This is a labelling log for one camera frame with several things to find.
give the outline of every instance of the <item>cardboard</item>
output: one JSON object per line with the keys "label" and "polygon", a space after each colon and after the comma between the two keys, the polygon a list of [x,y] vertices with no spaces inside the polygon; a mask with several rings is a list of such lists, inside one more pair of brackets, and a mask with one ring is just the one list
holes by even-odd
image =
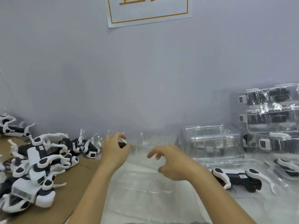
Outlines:
{"label": "cardboard", "polygon": [[[7,142],[11,137],[3,137],[0,139],[1,159],[10,158],[10,144]],[[13,138],[13,142],[17,145],[25,144],[20,139]],[[31,205],[27,210],[20,214],[10,216],[9,223],[13,224],[64,224],[71,216],[86,188],[88,187],[93,174],[100,164],[98,159],[79,158],[77,166],[66,170],[65,173],[57,175],[55,184],[67,183],[65,187],[56,189],[56,196],[52,207],[40,208]]]}

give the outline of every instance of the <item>orange border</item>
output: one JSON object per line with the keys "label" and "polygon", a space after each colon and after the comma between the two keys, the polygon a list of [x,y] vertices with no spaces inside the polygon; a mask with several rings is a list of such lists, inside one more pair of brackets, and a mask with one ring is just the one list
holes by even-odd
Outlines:
{"label": "orange border", "polygon": [[112,22],[112,14],[111,14],[111,8],[110,8],[110,1],[108,0],[109,11],[110,11],[110,19],[111,19],[111,23],[112,24],[114,24],[114,23],[133,22],[133,21],[139,21],[139,20],[149,20],[149,19],[162,18],[162,17],[167,17],[167,16],[178,16],[178,15],[188,14],[188,4],[189,4],[189,0],[187,0],[187,12],[183,12],[183,13],[166,15],[166,16],[155,16],[155,17],[149,17],[149,18],[143,18],[143,19],[136,19],[136,20],[127,20],[127,21],[120,21],[120,22]]}

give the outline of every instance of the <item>forearm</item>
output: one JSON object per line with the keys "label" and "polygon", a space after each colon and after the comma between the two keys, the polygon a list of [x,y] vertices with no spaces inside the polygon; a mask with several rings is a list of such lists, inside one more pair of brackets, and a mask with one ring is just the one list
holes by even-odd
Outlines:
{"label": "forearm", "polygon": [[256,224],[203,166],[194,165],[189,182],[195,188],[214,224]]}
{"label": "forearm", "polygon": [[80,203],[74,211],[69,224],[100,223],[113,171],[101,164]]}

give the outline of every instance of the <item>light purple wall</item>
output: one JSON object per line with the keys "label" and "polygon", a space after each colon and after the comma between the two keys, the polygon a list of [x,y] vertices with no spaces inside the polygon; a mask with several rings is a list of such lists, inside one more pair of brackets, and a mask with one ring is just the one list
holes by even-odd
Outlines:
{"label": "light purple wall", "polygon": [[299,81],[298,9],[193,0],[193,18],[108,29],[104,0],[1,0],[9,108],[71,136],[227,121],[232,89]]}

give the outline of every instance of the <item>paper sign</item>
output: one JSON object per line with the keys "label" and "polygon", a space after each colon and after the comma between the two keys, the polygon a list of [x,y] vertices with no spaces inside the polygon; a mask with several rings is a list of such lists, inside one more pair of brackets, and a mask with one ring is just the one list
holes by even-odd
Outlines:
{"label": "paper sign", "polygon": [[192,0],[105,0],[108,27],[192,17]]}

